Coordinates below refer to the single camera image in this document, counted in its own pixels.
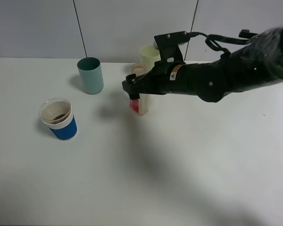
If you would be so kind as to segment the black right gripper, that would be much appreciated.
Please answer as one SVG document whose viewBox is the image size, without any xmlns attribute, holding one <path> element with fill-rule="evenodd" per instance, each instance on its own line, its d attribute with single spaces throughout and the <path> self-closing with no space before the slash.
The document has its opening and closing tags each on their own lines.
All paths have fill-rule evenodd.
<svg viewBox="0 0 283 226">
<path fill-rule="evenodd" d="M 122 81 L 130 99 L 140 94 L 181 94 L 198 96 L 209 103 L 217 103 L 226 96 L 226 63 L 184 64 L 156 62 L 152 70 L 140 79 L 135 73 Z"/>
</svg>

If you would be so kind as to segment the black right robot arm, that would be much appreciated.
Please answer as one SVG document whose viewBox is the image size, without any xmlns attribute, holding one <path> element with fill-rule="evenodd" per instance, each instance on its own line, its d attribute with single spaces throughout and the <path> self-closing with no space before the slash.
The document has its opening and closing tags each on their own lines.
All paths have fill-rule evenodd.
<svg viewBox="0 0 283 226">
<path fill-rule="evenodd" d="M 174 32 L 155 36 L 160 60 L 142 76 L 127 75 L 123 90 L 130 99 L 140 94 L 182 94 L 216 103 L 240 93 L 283 82 L 283 25 L 262 33 L 242 30 L 238 38 L 205 35 L 205 43 L 221 52 L 211 63 L 187 64 L 179 49 L 198 32 Z"/>
</svg>

